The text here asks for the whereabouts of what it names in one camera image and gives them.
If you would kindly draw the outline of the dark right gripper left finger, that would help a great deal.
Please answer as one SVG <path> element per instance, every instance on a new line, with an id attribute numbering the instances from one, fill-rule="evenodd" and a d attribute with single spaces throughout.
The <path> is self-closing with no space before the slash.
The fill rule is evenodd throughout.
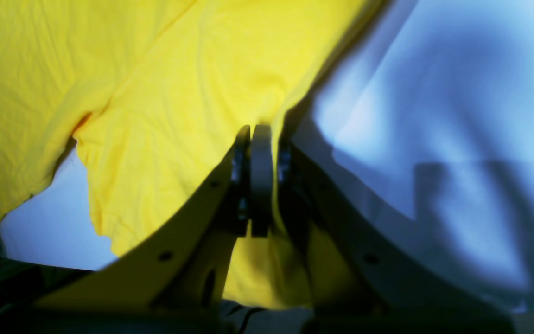
<path id="1" fill-rule="evenodd" d="M 233 246 L 249 218 L 250 127 L 191 198 L 152 236 L 101 271 L 36 301 L 67 313 L 161 314 L 221 299 Z"/>

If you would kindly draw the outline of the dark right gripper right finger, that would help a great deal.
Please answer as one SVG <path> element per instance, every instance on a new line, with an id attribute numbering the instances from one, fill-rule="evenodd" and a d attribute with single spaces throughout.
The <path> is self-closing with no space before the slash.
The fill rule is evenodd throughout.
<path id="1" fill-rule="evenodd" d="M 301 254 L 318 311 L 341 309 L 507 321 L 496 307 L 458 289 L 399 250 L 360 215 L 324 171 L 280 140 L 277 203 Z"/>

